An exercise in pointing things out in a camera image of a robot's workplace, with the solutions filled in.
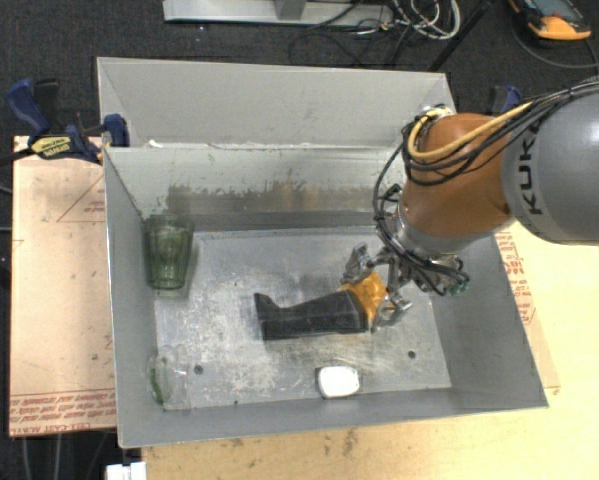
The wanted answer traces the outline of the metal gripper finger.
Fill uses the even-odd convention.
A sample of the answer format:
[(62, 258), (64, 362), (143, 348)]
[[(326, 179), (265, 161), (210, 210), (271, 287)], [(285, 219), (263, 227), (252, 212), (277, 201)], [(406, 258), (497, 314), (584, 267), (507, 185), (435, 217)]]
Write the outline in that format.
[(395, 326), (412, 307), (410, 300), (400, 294), (388, 294), (379, 303), (376, 315), (371, 324), (371, 331), (376, 332), (384, 327)]
[(360, 283), (369, 277), (375, 268), (377, 256), (369, 252), (366, 243), (356, 245), (346, 262), (341, 283)]

